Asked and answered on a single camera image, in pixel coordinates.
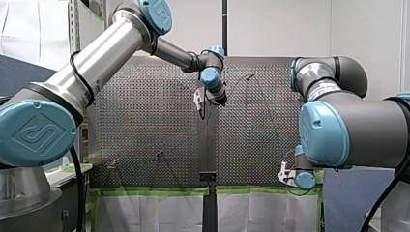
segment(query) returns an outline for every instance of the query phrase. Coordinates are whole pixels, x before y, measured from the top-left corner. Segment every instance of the silver arm segment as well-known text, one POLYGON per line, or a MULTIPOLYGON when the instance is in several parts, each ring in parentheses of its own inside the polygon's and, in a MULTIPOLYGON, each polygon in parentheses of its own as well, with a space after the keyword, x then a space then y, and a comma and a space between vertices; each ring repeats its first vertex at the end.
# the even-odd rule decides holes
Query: silver arm segment
POLYGON ((152 47, 143 47, 142 49, 166 62, 181 67, 181 69, 189 68, 193 62, 191 54, 163 38, 158 38, 155 50, 152 47))

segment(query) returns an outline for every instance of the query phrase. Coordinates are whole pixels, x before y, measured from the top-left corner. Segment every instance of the logo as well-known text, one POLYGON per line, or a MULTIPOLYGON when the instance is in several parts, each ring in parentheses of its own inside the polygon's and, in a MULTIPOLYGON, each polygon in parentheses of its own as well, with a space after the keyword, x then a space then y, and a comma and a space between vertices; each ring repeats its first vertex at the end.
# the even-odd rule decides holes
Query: logo
POLYGON ((12 139, 30 151, 45 156, 65 134, 63 128, 40 113, 18 129, 12 139))
POLYGON ((171 18, 170 13, 166 10, 165 4, 163 1, 157 1, 154 5, 155 13, 162 20, 162 23, 166 23, 171 18))

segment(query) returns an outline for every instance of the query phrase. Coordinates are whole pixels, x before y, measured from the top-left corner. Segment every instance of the metal panel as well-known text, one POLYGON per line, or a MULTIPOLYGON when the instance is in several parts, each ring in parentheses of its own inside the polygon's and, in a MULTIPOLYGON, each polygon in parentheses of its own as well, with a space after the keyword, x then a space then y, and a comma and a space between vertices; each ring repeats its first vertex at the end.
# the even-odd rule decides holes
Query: metal panel
POLYGON ((199 185, 196 79, 150 57, 117 72, 97 97, 95 119, 90 113, 90 143, 102 158, 93 187, 199 185))
POLYGON ((298 143, 291 60, 226 58, 228 103, 204 128, 192 100, 197 73, 132 57, 90 110, 90 153, 101 156, 92 186, 197 187, 199 171, 215 169, 219 185, 276 185, 284 154, 298 143))
POLYGON ((279 185, 280 163, 298 144, 301 103, 291 93, 291 58, 227 59, 228 104, 220 108, 218 185, 279 185))

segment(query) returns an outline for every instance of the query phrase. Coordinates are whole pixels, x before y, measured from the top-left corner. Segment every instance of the white wall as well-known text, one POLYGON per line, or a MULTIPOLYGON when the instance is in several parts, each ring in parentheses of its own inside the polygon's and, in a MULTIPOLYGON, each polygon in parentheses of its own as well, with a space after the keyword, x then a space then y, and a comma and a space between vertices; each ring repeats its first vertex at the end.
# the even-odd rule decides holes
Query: white wall
POLYGON ((403 1, 332 0, 332 54, 350 56, 365 68, 367 99, 400 91, 403 1))
POLYGON ((68 1, 0 0, 0 54, 61 69, 70 57, 68 1))
POLYGON ((231 56, 328 56, 329 0, 228 1, 231 56))
MULTIPOLYGON (((106 0, 107 12, 121 2, 106 0)), ((222 45, 221 0, 167 2, 174 23, 165 39, 195 52, 222 45)), ((230 56, 330 55, 328 0, 229 0, 228 23, 230 56)))

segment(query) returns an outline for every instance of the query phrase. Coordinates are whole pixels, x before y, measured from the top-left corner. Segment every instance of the metal pole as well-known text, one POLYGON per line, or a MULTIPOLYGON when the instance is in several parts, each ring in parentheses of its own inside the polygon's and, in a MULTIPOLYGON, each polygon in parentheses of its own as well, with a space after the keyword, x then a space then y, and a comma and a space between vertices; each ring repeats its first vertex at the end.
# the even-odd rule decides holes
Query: metal pole
POLYGON ((222 47, 228 56, 228 0, 222 0, 222 47))

